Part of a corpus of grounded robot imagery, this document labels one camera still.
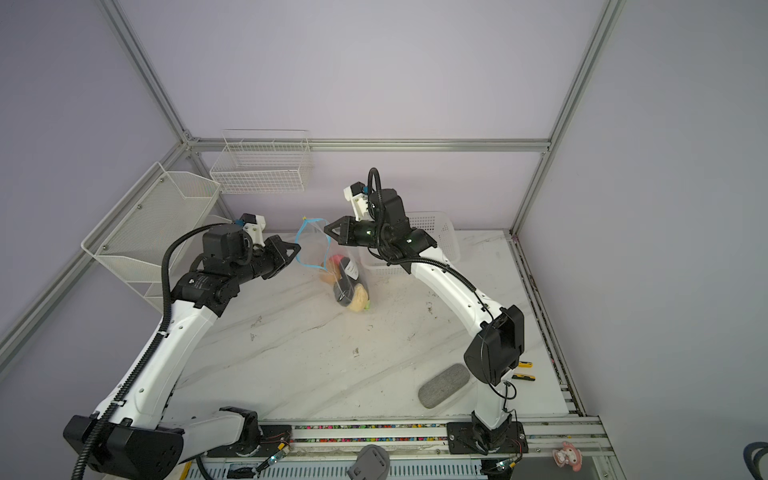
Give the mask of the cream toy potato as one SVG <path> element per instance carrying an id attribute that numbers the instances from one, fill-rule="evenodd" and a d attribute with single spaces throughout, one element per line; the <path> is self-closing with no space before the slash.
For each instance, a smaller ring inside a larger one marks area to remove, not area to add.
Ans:
<path id="1" fill-rule="evenodd" d="M 352 312 L 362 312 L 369 308 L 370 297 L 368 290 L 362 283 L 354 286 L 352 299 L 347 308 Z"/>

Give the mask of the clear zip bag blue zipper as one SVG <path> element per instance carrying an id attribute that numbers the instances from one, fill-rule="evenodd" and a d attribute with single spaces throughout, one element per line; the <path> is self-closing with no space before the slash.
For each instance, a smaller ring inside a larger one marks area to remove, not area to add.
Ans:
<path id="1" fill-rule="evenodd" d="M 295 242 L 300 246 L 298 263 L 331 287 L 334 300 L 341 307 L 362 313 L 371 307 L 367 281 L 356 257 L 324 231 L 329 222 L 304 217 Z"/>

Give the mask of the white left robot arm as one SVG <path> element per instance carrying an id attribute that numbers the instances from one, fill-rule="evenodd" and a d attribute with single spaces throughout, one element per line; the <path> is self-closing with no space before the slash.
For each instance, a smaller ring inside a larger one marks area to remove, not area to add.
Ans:
<path id="1" fill-rule="evenodd" d="M 77 454 L 71 476 L 86 470 L 126 479 L 163 479 L 178 464 L 226 448 L 259 451 L 257 412 L 225 406 L 182 424 L 163 421 L 191 354 L 243 284 L 268 280 L 299 255 L 300 245 L 263 238 L 256 218 L 197 227 L 175 239 L 161 260 L 162 316 L 110 395 L 88 416 L 73 416 L 63 437 Z"/>

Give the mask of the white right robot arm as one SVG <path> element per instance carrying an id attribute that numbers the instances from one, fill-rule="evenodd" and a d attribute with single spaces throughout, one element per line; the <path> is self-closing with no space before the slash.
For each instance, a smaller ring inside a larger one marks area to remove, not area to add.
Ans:
<path id="1" fill-rule="evenodd" d="M 411 225 L 401 197 L 393 189 L 357 182 L 344 189 L 351 216 L 324 228 L 341 246 L 367 248 L 372 256 L 402 268 L 427 285 L 458 317 L 470 336 L 463 355 L 469 373 L 486 389 L 471 414 L 469 447 L 495 453 L 516 438 L 511 401 L 516 390 L 505 377 L 525 350 L 525 319 L 515 305 L 504 307 L 479 290 L 449 261 L 429 233 Z"/>

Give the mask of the black toy avocado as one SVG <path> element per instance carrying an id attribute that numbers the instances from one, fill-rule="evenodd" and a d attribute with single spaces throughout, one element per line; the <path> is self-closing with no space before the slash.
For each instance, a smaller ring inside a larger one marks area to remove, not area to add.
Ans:
<path id="1" fill-rule="evenodd" d="M 341 266 L 343 270 L 337 274 L 334 296 L 340 305 L 347 307 L 352 299 L 354 286 L 361 283 L 360 272 L 355 260 L 348 256 L 344 256 Z"/>

